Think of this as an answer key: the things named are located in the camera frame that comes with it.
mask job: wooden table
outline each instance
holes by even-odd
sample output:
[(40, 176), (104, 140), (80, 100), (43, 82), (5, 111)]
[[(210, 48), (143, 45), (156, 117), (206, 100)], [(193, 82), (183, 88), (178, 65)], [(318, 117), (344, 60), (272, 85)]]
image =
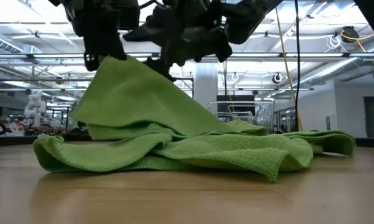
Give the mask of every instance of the wooden table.
[(49, 174), (31, 146), (0, 147), (0, 223), (374, 223), (374, 149), (257, 174)]

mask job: microfiber towel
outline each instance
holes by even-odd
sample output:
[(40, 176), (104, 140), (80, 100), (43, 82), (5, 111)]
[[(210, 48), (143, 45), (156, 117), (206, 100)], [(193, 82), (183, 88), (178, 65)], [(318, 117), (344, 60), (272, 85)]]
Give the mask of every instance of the microfiber towel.
[(246, 121), (220, 122), (143, 63), (104, 59), (73, 114), (93, 139), (67, 144), (39, 136), (34, 151), (50, 172), (218, 169), (279, 172), (309, 167), (314, 153), (353, 155), (354, 138), (338, 131), (271, 134)]

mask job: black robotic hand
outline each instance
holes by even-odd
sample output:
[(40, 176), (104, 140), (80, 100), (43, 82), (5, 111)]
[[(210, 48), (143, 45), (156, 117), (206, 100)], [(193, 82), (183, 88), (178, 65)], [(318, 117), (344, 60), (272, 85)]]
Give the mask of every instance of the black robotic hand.
[[(169, 69), (186, 60), (201, 61), (216, 55), (220, 62), (231, 54), (229, 42), (248, 40), (265, 15), (282, 0), (242, 0), (238, 4), (220, 0), (163, 0), (164, 5), (150, 0), (139, 6), (138, 0), (49, 0), (63, 4), (76, 35), (83, 37), (85, 65), (98, 69), (100, 58), (110, 55), (126, 60), (118, 30), (131, 30), (127, 41), (151, 41), (161, 46), (160, 59), (149, 58), (145, 64), (170, 81)], [(157, 4), (142, 26), (140, 9)]]

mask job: white robot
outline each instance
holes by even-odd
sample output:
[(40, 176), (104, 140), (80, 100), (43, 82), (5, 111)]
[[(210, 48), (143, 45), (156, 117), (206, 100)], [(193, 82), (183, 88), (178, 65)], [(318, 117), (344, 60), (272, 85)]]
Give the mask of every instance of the white robot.
[(24, 126), (30, 125), (30, 119), (33, 120), (32, 126), (40, 126), (40, 120), (44, 119), (41, 113), (45, 113), (45, 102), (42, 101), (43, 91), (32, 91), (29, 95), (29, 102), (25, 107)]

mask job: pillar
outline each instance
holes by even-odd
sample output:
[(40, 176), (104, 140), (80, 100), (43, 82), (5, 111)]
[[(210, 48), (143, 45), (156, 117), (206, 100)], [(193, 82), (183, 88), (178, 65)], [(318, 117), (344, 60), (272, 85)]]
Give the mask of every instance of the pillar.
[(194, 98), (204, 108), (207, 108), (210, 102), (217, 101), (217, 73), (215, 63), (197, 63)]

